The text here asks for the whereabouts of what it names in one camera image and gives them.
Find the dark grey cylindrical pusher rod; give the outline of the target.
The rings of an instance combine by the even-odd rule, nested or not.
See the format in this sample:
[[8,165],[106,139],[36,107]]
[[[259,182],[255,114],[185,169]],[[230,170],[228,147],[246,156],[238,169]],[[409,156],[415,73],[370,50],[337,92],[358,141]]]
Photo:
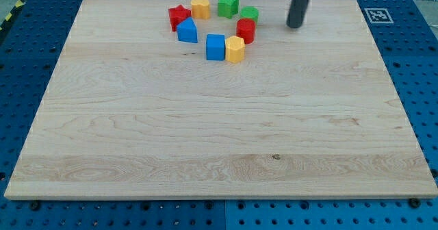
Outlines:
[[286,20],[288,27],[298,29],[302,26],[309,0],[292,0]]

